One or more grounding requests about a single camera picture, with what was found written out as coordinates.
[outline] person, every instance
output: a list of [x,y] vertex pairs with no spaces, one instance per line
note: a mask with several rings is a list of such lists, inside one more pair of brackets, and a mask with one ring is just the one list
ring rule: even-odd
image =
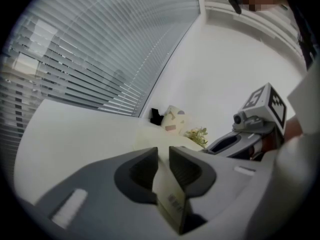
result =
[[[313,30],[320,29],[318,17],[315,16],[314,11],[310,8],[310,3],[304,0],[240,0],[245,7],[250,11],[262,11],[268,10],[278,5],[285,5],[290,7],[295,21],[298,25],[300,37],[299,45],[304,56],[307,69],[312,65],[316,56],[320,53],[319,45],[320,36],[319,33],[314,33]],[[286,129],[284,133],[284,141],[287,142],[296,136],[302,134],[302,128],[294,116],[286,122]],[[272,138],[267,137],[263,140],[263,150],[271,150],[274,148]]]

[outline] white wall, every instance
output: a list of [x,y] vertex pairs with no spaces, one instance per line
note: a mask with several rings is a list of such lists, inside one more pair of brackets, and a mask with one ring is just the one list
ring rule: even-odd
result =
[[233,115],[267,82],[286,102],[287,117],[293,116],[287,96],[301,70],[258,40],[199,19],[172,55],[142,116],[174,105],[191,116],[189,129],[207,127],[212,142],[231,131]]

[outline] white table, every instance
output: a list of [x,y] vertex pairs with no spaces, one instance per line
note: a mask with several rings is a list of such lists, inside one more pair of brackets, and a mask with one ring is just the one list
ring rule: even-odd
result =
[[20,142],[14,188],[18,196],[35,204],[53,186],[99,160],[149,146],[201,149],[186,137],[168,134],[147,119],[44,100]]

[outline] window blind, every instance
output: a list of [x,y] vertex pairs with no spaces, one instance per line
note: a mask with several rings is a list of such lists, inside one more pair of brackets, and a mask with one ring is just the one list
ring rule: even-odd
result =
[[138,117],[198,0],[33,0],[2,50],[0,145],[13,174],[44,99]]

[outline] small potted plant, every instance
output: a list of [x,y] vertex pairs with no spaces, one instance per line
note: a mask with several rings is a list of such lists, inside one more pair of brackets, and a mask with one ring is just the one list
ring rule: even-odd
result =
[[194,128],[185,132],[184,136],[197,143],[199,146],[205,148],[207,146],[207,139],[205,135],[208,135],[207,128]]

